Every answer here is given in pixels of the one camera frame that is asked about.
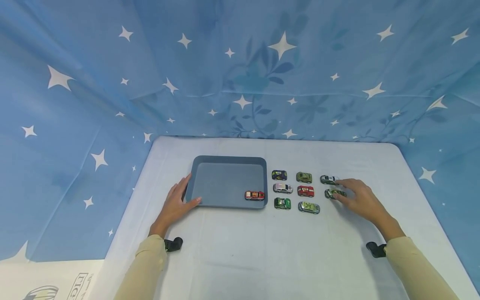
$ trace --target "blue star backdrop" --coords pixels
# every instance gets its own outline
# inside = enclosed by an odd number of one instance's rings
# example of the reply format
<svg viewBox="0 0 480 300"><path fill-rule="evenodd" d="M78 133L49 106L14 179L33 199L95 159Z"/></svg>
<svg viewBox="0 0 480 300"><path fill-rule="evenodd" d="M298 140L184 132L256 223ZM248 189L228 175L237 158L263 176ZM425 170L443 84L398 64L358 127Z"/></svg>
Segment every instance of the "blue star backdrop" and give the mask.
<svg viewBox="0 0 480 300"><path fill-rule="evenodd" d="M0 3L0 260L102 259L159 135L397 145L480 289L474 0Z"/></svg>

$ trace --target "blue-gray plastic tray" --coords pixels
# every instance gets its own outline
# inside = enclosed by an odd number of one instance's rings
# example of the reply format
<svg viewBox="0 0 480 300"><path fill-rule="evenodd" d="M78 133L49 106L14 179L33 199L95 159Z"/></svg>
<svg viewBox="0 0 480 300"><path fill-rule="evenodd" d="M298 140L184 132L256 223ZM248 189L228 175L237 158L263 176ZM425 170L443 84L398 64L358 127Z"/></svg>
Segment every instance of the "blue-gray plastic tray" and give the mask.
<svg viewBox="0 0 480 300"><path fill-rule="evenodd" d="M262 201L245 200L245 191L262 191ZM261 157L197 156L186 201L202 197L200 206L264 208L268 203L267 162Z"/></svg>

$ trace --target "beige sleeve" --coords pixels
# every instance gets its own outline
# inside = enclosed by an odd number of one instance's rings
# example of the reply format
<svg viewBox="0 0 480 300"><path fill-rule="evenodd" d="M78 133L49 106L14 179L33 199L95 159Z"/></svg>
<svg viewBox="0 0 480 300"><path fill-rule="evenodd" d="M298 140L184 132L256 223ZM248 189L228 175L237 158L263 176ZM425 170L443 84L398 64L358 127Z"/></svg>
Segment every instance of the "beige sleeve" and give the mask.
<svg viewBox="0 0 480 300"><path fill-rule="evenodd" d="M141 242L114 300L152 300L166 258L165 244L159 235Z"/></svg>
<svg viewBox="0 0 480 300"><path fill-rule="evenodd" d="M410 238L390 240L385 252L410 300L458 300L443 277Z"/></svg>

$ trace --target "green toy car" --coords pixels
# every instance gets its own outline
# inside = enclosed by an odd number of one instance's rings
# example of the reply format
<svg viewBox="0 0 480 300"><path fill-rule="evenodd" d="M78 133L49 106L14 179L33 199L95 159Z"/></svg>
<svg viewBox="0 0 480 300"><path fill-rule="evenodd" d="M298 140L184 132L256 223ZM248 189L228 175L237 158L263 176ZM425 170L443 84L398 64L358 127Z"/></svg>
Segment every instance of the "green toy car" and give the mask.
<svg viewBox="0 0 480 300"><path fill-rule="evenodd" d="M297 181L298 182L305 182L305 183L312 183L312 175L310 173L297 173Z"/></svg>
<svg viewBox="0 0 480 300"><path fill-rule="evenodd" d="M276 209L291 209L292 208L292 202L290 201L289 198L275 198L273 201L273 204Z"/></svg>
<svg viewBox="0 0 480 300"><path fill-rule="evenodd" d="M334 190L334 189L325 190L325 197L328 199L335 199L335 197L333 196L334 194L340 194L344 197L347 196L347 194L344 191Z"/></svg>
<svg viewBox="0 0 480 300"><path fill-rule="evenodd" d="M318 214L320 212L320 206L315 203L310 202L299 202L299 210L301 212L311 213L311 214Z"/></svg>

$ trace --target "dark blue toy car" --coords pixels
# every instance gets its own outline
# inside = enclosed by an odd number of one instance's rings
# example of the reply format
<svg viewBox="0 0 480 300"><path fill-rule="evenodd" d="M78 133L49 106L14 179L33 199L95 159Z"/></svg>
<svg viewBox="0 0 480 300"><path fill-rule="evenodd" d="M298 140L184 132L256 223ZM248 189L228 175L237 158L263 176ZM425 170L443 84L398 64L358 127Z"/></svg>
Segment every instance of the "dark blue toy car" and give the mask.
<svg viewBox="0 0 480 300"><path fill-rule="evenodd" d="M287 180L287 171L283 170L273 170L272 171L273 180Z"/></svg>

